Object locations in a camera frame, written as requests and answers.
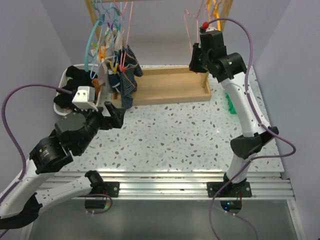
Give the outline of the black underwear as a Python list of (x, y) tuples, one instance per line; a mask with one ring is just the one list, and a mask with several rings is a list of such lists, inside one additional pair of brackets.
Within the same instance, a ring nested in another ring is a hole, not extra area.
[(91, 73), (73, 65), (67, 68), (65, 76), (69, 78), (65, 85), (66, 90), (75, 90), (79, 86), (94, 86), (92, 84)]
[(67, 84), (62, 89), (72, 92), (72, 94), (68, 94), (65, 92), (61, 92), (54, 99), (53, 102), (57, 104), (61, 109), (73, 109), (74, 105), (72, 103), (74, 93), (77, 90), (77, 86), (73, 83)]

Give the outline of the yellow plastic hanger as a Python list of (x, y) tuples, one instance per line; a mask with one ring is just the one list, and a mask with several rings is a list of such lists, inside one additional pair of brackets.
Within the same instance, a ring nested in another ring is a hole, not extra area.
[(214, 7), (212, 8), (212, 19), (218, 19), (220, 17), (220, 14), (219, 14), (219, 8), (220, 8), (220, 5), (223, 3), (223, 0), (212, 0), (214, 1)]

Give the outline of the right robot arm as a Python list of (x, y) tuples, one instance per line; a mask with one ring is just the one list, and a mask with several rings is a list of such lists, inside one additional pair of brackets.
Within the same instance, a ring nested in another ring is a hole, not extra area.
[(223, 33), (200, 30), (199, 43), (193, 45), (189, 69), (211, 74), (228, 94), (238, 116), (242, 134), (230, 142), (233, 158), (222, 182), (208, 182), (210, 198), (251, 197), (247, 181), (249, 166), (279, 130), (270, 126), (257, 101), (248, 99), (251, 86), (245, 81), (247, 67), (239, 53), (227, 53)]

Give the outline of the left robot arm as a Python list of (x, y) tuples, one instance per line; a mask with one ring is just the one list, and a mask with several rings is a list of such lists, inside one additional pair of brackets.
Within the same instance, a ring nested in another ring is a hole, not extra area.
[(9, 193), (0, 195), (0, 228), (20, 229), (34, 222), (39, 214), (72, 198), (109, 198), (106, 185), (96, 170), (64, 185), (40, 190), (49, 178), (70, 164), (74, 157), (81, 156), (98, 131), (120, 129), (124, 123), (125, 108), (116, 108), (110, 101), (97, 110), (75, 110), (65, 115), (54, 125), (48, 137), (39, 141), (29, 154), (22, 178), (16, 178)]

